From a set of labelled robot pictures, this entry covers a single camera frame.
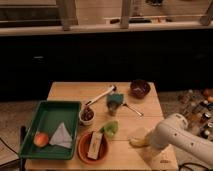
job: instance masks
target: wooden bowl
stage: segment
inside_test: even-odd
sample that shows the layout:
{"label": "wooden bowl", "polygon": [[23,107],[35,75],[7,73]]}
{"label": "wooden bowl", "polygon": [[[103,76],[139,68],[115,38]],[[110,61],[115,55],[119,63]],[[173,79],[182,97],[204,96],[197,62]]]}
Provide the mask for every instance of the wooden bowl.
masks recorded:
{"label": "wooden bowl", "polygon": [[99,150],[98,159],[91,159],[87,157],[89,145],[92,138],[92,132],[83,134],[78,142],[78,155],[80,159],[87,164],[99,164],[103,162],[108,154],[109,145],[106,137],[103,135],[102,142]]}
{"label": "wooden bowl", "polygon": [[130,84],[131,94],[138,99],[144,98],[150,92],[150,89],[149,83],[145,80],[133,80]]}

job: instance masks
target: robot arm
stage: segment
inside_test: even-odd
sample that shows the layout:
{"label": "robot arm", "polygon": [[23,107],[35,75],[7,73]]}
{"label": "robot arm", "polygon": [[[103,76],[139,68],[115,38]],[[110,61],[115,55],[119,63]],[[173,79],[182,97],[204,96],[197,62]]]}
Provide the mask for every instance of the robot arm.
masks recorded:
{"label": "robot arm", "polygon": [[188,122],[182,115],[173,114],[151,132],[149,144],[160,150],[172,144],[213,166],[213,143],[187,132],[187,126]]}

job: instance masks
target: cabinet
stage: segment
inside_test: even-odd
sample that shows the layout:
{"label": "cabinet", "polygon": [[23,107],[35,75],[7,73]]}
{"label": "cabinet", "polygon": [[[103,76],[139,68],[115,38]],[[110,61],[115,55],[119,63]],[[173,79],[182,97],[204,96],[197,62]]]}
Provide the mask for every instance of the cabinet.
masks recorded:
{"label": "cabinet", "polygon": [[53,81],[213,86],[212,29],[0,37],[0,100],[46,99]]}

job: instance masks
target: bowl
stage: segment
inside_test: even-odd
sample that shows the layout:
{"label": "bowl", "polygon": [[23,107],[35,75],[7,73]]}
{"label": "bowl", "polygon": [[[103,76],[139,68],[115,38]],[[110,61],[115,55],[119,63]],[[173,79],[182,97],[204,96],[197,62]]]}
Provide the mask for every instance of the bowl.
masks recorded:
{"label": "bowl", "polygon": [[95,113],[89,106],[85,106],[79,112],[79,121],[83,125],[92,125],[94,121],[94,117],[95,117]]}
{"label": "bowl", "polygon": [[145,80],[136,79],[130,84],[131,94],[138,99],[144,98],[150,92],[150,89],[149,83]]}
{"label": "bowl", "polygon": [[78,142],[79,158],[84,163],[87,163],[87,164],[102,163],[106,159],[106,156],[107,156],[108,151],[109,151],[109,144],[108,144],[107,138],[105,137],[105,135],[103,135],[101,145],[100,145],[99,154],[98,154],[98,159],[96,159],[96,160],[87,157],[91,138],[92,138],[92,132],[86,132],[80,137],[79,142]]}

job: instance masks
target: white cloth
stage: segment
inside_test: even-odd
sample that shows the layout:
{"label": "white cloth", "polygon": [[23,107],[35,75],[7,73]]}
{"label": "white cloth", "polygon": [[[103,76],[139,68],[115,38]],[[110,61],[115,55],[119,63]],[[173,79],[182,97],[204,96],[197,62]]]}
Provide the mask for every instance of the white cloth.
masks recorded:
{"label": "white cloth", "polygon": [[71,148],[72,137],[67,131],[65,124],[61,123],[49,142],[51,145],[58,145],[65,148]]}

